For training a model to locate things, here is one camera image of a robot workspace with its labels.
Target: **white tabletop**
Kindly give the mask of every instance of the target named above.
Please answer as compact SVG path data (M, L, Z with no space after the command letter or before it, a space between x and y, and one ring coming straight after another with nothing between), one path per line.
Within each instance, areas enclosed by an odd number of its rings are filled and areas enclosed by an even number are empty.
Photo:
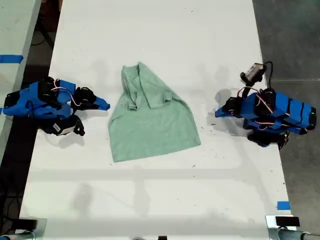
M138 61L190 106L200 146L113 163L108 122ZM45 239L268 239L265 215L290 213L278 147L214 117L261 61L251 0L65 0L50 75L111 108L79 112L84 137L38 131L20 216L47 219Z
M0 63L0 108L7 94L21 87L41 0L0 0L0 55L22 55L21 64ZM0 115L0 164L12 118Z

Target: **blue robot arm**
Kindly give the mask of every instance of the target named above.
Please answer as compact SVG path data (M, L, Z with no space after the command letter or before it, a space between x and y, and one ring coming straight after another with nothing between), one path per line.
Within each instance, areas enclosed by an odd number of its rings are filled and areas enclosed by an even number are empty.
M78 87L64 80L46 77L27 88L9 93L3 113L8 116L30 117L46 133L64 135L75 132L83 136L84 127L77 110L107 111L110 105L87 87Z
M248 136L250 141L262 147L278 143L281 149L288 142L290 132L303 135L316 127L316 109L272 88L248 96L251 87L260 82L266 69L264 64L255 63L249 72L241 73L241 79L245 79L246 83L242 96L230 97L215 112L215 116L244 118L243 128L253 130Z

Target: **green t-shirt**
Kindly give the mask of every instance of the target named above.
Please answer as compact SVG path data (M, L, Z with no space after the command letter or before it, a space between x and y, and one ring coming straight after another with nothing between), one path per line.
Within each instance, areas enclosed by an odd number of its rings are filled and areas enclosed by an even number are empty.
M109 122L114 162L169 154L201 144L193 114L146 65L122 69L124 93Z

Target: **gray floor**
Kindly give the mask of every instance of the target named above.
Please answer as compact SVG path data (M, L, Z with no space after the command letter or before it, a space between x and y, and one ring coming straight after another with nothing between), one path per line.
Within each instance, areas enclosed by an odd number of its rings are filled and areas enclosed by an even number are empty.
M253 0L272 87L320 110L320 0ZM292 213L301 229L320 233L320 127L291 134L280 151Z

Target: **blue tape marker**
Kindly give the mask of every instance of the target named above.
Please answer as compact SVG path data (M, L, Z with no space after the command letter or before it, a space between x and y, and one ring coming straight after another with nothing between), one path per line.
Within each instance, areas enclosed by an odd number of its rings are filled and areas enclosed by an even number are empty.
M291 209L290 202L288 202L288 201L278 201L276 209L278 209L278 210L290 210Z
M22 55L0 55L0 64L20 64L23 59Z

